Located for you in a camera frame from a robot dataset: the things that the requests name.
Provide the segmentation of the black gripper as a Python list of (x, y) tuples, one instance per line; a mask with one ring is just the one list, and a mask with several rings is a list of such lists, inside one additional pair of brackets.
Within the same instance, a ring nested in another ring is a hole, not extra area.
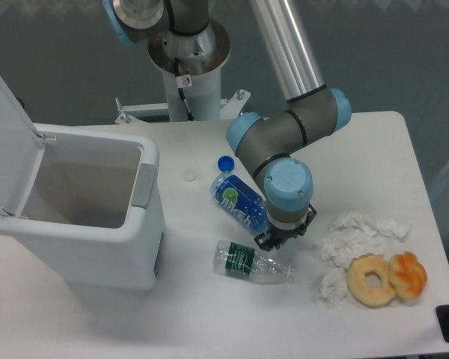
[(273, 249), (279, 249), (281, 244), (288, 239), (294, 239), (298, 236), (306, 234), (309, 225), (315, 219), (317, 211), (309, 204), (306, 216), (302, 219), (302, 223), (293, 229), (282, 229), (271, 223), (268, 233), (260, 233), (254, 237), (254, 241), (257, 246), (263, 251), (271, 251)]

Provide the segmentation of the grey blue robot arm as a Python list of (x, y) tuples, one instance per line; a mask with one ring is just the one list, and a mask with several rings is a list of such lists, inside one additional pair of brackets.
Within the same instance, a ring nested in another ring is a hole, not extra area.
[[(210, 17), (207, 1), (105, 1), (103, 7), (123, 42), (148, 42), (170, 120), (219, 118), (230, 38)], [(256, 243), (269, 251), (305, 234), (315, 216), (310, 171), (293, 154), (342, 129), (352, 109), (342, 91), (326, 85), (292, 1), (253, 1), (251, 9), (288, 107), (269, 119), (241, 114), (226, 139), (266, 199), (268, 227)]]

